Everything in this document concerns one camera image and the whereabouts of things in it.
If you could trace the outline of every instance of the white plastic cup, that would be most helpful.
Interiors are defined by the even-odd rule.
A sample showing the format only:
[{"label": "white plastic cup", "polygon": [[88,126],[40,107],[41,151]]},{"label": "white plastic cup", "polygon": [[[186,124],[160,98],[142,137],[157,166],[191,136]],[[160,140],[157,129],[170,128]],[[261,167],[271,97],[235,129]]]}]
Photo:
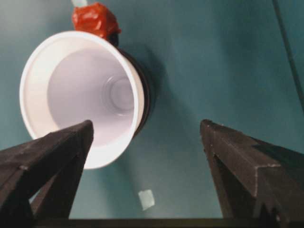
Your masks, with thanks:
[{"label": "white plastic cup", "polygon": [[21,77],[20,107],[33,139],[92,120],[85,169],[93,169],[124,152],[143,117],[144,93],[137,71],[113,45],[68,31],[31,54]]}]

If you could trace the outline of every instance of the teal backdrop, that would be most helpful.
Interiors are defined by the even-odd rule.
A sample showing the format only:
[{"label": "teal backdrop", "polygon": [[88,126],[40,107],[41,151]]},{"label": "teal backdrop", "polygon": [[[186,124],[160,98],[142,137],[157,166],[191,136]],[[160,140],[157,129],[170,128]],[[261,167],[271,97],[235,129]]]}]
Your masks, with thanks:
[{"label": "teal backdrop", "polygon": [[[102,3],[117,16],[120,48],[149,71],[156,102],[118,160],[84,171],[71,218],[221,217],[199,133],[205,118],[303,152],[303,111],[270,0]],[[304,3],[279,3],[304,83]],[[37,45],[73,29],[72,10],[69,0],[0,1],[0,149],[30,140],[21,73]],[[146,189],[155,206],[143,211]]]}]

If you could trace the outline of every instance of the cup rim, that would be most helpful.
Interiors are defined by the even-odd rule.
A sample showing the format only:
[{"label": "cup rim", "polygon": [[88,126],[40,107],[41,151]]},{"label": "cup rim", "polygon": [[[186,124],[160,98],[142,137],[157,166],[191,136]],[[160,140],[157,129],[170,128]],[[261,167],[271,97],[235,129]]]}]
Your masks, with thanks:
[{"label": "cup rim", "polygon": [[112,159],[111,161],[108,161],[107,163],[103,163],[100,166],[94,166],[94,167],[86,167],[86,169],[93,169],[93,168],[99,168],[99,167],[104,167],[113,161],[115,161],[127,148],[127,146],[130,144],[131,139],[133,138],[133,135],[136,131],[136,124],[138,120],[138,115],[139,115],[139,94],[138,90],[136,87],[135,79],[133,78],[132,71],[130,67],[128,66],[127,60],[124,58],[124,56],[119,52],[119,50],[114,47],[111,43],[108,41],[93,35],[88,32],[82,32],[82,31],[65,31],[65,32],[60,32],[57,34],[54,34],[50,36],[49,38],[45,39],[41,44],[39,44],[35,50],[32,52],[30,57],[28,58],[25,67],[23,69],[22,75],[21,75],[21,81],[20,81],[20,87],[19,87],[19,104],[20,104],[20,109],[21,109],[21,115],[23,122],[26,126],[27,131],[29,132],[30,136],[33,139],[37,139],[42,136],[37,136],[36,133],[34,132],[32,128],[31,121],[29,120],[28,113],[26,111],[26,102],[25,102],[25,86],[26,86],[26,79],[28,77],[28,73],[30,70],[30,67],[32,66],[33,62],[35,62],[36,57],[43,51],[44,48],[46,48],[48,45],[51,45],[53,42],[63,39],[63,38],[84,38],[86,40],[92,41],[98,45],[101,45],[104,47],[106,50],[108,50],[121,64],[123,67],[124,71],[126,72],[128,79],[131,84],[132,92],[133,92],[133,98],[134,98],[134,111],[133,111],[133,120],[132,124],[130,127],[130,130],[127,135],[127,141],[128,143],[125,145],[125,147],[117,153],[117,156]]}]

